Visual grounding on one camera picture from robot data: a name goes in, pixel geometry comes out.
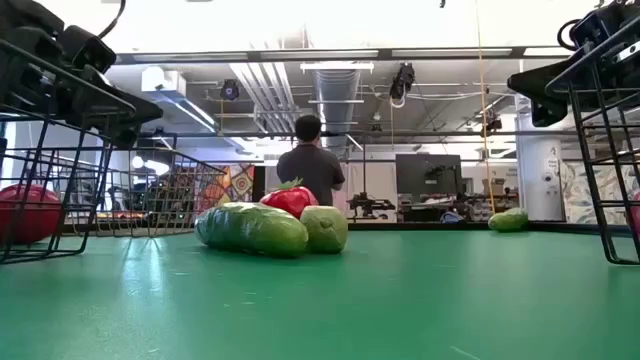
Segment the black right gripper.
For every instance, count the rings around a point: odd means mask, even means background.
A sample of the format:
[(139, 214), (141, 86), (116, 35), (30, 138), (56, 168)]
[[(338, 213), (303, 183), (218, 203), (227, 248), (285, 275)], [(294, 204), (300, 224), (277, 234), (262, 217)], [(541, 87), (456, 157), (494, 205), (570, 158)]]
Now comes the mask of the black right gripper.
[(576, 59), (514, 73), (507, 87), (532, 100), (532, 125), (549, 127), (568, 114), (566, 94), (546, 93), (546, 85), (571, 65), (567, 83), (573, 86), (580, 108), (598, 108), (598, 96), (614, 103), (634, 93), (624, 108), (640, 105), (640, 19), (624, 19), (619, 30), (599, 45), (587, 42)]

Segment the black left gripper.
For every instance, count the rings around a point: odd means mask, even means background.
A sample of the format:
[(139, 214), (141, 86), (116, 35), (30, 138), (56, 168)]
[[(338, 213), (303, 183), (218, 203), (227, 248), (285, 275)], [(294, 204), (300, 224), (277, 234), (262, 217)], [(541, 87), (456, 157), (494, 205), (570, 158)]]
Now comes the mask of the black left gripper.
[(69, 26), (35, 0), (0, 0), (0, 115), (115, 116), (136, 127), (117, 130), (113, 145), (133, 148), (138, 125), (161, 118), (163, 110), (114, 87), (90, 65), (74, 68), (57, 41)]

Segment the green cucumber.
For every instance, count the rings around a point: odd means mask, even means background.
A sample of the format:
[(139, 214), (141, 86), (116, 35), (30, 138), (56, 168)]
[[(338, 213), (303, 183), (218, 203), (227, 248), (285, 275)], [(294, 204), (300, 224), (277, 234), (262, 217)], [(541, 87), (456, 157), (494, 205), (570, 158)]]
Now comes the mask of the green cucumber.
[(497, 232), (517, 232), (523, 230), (528, 222), (528, 213), (525, 209), (511, 208), (494, 214), (489, 219), (488, 226)]
[(228, 202), (195, 220), (197, 238), (209, 248), (276, 258), (307, 251), (306, 227), (290, 213), (262, 203)]

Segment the red tomato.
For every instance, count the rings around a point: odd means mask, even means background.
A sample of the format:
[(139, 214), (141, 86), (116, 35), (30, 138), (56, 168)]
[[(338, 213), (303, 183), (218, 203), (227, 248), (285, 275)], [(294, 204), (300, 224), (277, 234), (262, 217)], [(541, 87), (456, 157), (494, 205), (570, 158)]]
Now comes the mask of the red tomato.
[(30, 245), (50, 238), (63, 214), (59, 196), (39, 184), (29, 188), (22, 213), (14, 217), (26, 186), (13, 184), (0, 190), (0, 244), (6, 244), (11, 231), (13, 245)]

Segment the red strawberry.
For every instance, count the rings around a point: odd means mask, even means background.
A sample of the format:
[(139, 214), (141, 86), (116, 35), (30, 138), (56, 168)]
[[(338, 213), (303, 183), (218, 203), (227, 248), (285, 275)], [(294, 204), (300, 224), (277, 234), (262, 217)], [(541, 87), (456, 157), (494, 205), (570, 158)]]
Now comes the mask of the red strawberry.
[(263, 196), (262, 204), (284, 210), (299, 219), (308, 206), (317, 206), (314, 194), (302, 184), (303, 180), (295, 178), (281, 184), (275, 191)]

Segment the pale green lime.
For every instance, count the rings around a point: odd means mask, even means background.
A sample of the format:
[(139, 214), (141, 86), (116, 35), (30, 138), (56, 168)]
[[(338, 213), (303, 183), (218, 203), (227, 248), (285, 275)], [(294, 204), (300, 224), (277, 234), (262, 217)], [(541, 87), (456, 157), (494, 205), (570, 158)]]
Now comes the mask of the pale green lime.
[(307, 248), (316, 254), (339, 254), (348, 237), (344, 214), (331, 206), (307, 206), (300, 217), (308, 232)]

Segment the white ceiling air unit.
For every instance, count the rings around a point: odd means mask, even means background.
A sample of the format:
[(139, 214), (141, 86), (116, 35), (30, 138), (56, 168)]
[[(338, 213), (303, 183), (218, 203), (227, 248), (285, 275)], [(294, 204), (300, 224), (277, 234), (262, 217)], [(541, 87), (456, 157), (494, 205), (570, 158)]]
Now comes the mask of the white ceiling air unit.
[(176, 91), (186, 93), (187, 81), (182, 73), (176, 70), (164, 70), (159, 66), (150, 66), (142, 71), (141, 90), (151, 91)]

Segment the thin black horizontal rod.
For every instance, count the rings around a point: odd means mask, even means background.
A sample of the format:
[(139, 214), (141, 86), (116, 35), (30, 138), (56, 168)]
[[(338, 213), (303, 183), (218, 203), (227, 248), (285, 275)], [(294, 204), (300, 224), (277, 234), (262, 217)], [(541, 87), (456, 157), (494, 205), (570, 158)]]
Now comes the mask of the thin black horizontal rod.
[[(554, 135), (554, 136), (571, 136), (577, 135), (575, 130), (520, 130), (520, 131), (499, 131), (491, 132), (488, 136), (538, 136), (538, 135)], [(347, 135), (351, 136), (367, 136), (367, 137), (451, 137), (451, 136), (482, 136), (481, 132), (468, 132), (468, 131), (364, 131), (364, 130), (352, 130), (341, 132), (322, 132), (321, 136), (324, 137), (340, 137)], [(225, 132), (225, 133), (161, 133), (161, 134), (141, 134), (139, 138), (154, 138), (154, 137), (177, 137), (177, 138), (214, 138), (214, 137), (256, 137), (256, 138), (272, 138), (272, 137), (294, 137), (293, 132)]]

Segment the black monitor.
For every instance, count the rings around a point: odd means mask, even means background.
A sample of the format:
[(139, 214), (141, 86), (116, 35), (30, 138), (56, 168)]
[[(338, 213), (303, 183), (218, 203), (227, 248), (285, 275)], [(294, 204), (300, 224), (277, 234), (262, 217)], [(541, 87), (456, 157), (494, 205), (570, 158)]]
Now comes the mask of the black monitor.
[(395, 165), (398, 194), (457, 195), (463, 190), (459, 155), (397, 154)]

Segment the black robot on stand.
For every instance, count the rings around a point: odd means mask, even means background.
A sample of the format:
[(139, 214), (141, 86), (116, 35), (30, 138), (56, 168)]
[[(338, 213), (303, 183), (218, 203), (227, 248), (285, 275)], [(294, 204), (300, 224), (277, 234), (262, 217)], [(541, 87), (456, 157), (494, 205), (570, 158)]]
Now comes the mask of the black robot on stand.
[(388, 220), (387, 214), (375, 215), (375, 211), (395, 211), (396, 206), (388, 199), (371, 198), (367, 192), (367, 150), (366, 143), (362, 143), (362, 190), (355, 193), (350, 200), (347, 201), (349, 209), (353, 212), (350, 220), (357, 223), (362, 220), (375, 220), (378, 218)]

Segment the white ceiling light fixture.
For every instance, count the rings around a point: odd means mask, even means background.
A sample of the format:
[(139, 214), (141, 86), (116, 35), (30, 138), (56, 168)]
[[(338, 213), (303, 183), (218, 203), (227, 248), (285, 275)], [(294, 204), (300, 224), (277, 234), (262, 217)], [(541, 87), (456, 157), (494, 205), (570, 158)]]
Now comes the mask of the white ceiling light fixture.
[(348, 62), (348, 61), (328, 61), (328, 62), (314, 62), (314, 63), (301, 63), (300, 69), (303, 72), (306, 71), (370, 71), (375, 68), (375, 64), (371, 62)]

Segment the green table mat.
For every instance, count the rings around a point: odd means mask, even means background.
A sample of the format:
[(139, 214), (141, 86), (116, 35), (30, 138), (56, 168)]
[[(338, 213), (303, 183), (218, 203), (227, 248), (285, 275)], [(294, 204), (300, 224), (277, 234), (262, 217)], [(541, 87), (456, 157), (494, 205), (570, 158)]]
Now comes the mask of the green table mat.
[(294, 260), (99, 238), (0, 266), (0, 360), (640, 360), (640, 267), (567, 233), (354, 232)]

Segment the colourful patterned wall panel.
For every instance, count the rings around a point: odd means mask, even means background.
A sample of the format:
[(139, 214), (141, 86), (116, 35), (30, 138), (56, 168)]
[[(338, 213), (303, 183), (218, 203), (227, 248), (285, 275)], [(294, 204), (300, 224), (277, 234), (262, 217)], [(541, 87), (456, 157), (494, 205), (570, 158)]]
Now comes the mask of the colourful patterned wall panel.
[(249, 164), (223, 165), (221, 173), (205, 173), (196, 182), (194, 211), (228, 202), (252, 202), (255, 167)]

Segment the black overhead frame beam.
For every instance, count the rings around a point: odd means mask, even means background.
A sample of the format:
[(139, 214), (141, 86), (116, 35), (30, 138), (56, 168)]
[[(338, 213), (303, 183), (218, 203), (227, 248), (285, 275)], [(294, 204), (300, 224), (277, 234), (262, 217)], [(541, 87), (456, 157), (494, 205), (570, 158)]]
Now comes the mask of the black overhead frame beam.
[(434, 47), (362, 49), (266, 49), (190, 53), (120, 53), (116, 65), (200, 64), (305, 61), (426, 61), (563, 59), (571, 52), (560, 46)]

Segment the silver ceiling duct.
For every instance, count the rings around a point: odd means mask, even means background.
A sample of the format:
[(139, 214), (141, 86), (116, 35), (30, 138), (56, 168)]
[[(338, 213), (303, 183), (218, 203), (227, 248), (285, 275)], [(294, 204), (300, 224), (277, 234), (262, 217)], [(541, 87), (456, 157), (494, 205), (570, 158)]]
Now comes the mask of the silver ceiling duct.
[(314, 72), (315, 105), (324, 132), (332, 133), (321, 139), (324, 147), (337, 156), (347, 153), (349, 140), (336, 136), (350, 130), (357, 91), (359, 70), (316, 70)]

